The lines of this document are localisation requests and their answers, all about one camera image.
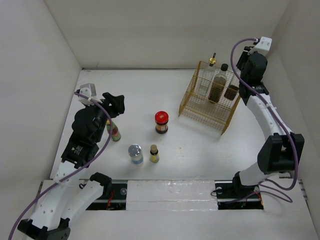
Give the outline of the clear oil bottle gold spout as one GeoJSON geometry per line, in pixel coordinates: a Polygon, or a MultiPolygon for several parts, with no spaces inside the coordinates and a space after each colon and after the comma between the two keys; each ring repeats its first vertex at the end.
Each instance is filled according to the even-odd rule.
{"type": "Polygon", "coordinates": [[[215,72],[214,65],[216,64],[216,53],[212,55],[212,57],[207,61],[207,63],[204,63],[201,68],[201,73],[198,75],[198,88],[197,92],[201,96],[206,96],[211,79],[213,77],[213,74],[215,72]]]}

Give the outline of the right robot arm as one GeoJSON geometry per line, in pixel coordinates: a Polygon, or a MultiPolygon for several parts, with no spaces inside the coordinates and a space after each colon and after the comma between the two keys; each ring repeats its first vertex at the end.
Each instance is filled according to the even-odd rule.
{"type": "Polygon", "coordinates": [[[231,182],[215,183],[211,192],[220,203],[233,204],[245,201],[261,192],[264,182],[280,173],[297,172],[305,139],[294,133],[281,119],[273,106],[269,92],[262,82],[268,61],[254,47],[246,46],[236,65],[239,70],[239,95],[257,120],[265,142],[254,164],[238,171],[231,182]]]}

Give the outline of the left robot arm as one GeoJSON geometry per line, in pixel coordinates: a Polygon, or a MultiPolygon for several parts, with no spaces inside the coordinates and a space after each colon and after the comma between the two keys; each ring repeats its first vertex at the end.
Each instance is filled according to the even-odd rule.
{"type": "Polygon", "coordinates": [[[106,123],[125,112],[124,95],[103,93],[96,99],[84,90],[74,93],[84,108],[76,112],[71,125],[72,134],[61,155],[61,161],[53,178],[54,183],[36,197],[30,209],[40,198],[43,201],[33,214],[18,217],[14,227],[33,240],[66,240],[71,233],[72,222],[97,198],[107,198],[112,191],[112,179],[102,173],[94,173],[89,182],[77,193],[79,180],[88,167],[106,149],[98,147],[106,123]]]}

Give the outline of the oil bottle with dark liquid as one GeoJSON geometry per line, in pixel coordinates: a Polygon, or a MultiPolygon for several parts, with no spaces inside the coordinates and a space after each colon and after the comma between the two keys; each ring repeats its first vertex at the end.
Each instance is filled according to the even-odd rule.
{"type": "Polygon", "coordinates": [[[229,101],[233,101],[236,98],[238,92],[239,92],[239,80],[234,75],[229,85],[226,88],[226,91],[224,93],[224,98],[229,101]]]}

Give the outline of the red lid sauce jar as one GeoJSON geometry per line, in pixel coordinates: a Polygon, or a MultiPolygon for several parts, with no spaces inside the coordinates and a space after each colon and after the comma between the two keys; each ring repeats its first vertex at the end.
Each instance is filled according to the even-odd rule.
{"type": "Polygon", "coordinates": [[[158,111],[155,116],[155,130],[158,134],[165,134],[168,131],[169,115],[165,111],[158,111]]]}

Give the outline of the black cap vinegar bottle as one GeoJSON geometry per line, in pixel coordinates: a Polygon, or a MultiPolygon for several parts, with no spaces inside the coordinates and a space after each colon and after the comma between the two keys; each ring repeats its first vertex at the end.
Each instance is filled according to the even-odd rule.
{"type": "Polygon", "coordinates": [[[223,63],[220,67],[220,71],[213,78],[208,99],[214,104],[219,102],[221,95],[224,91],[225,85],[227,83],[226,72],[228,70],[228,67],[228,64],[223,63]]]}

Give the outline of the silver lid blue can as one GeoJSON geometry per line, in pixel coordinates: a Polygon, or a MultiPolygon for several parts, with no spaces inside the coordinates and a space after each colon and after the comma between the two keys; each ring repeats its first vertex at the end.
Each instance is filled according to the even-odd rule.
{"type": "Polygon", "coordinates": [[[133,164],[139,165],[144,161],[142,148],[138,144],[132,144],[128,148],[128,154],[133,164]]]}

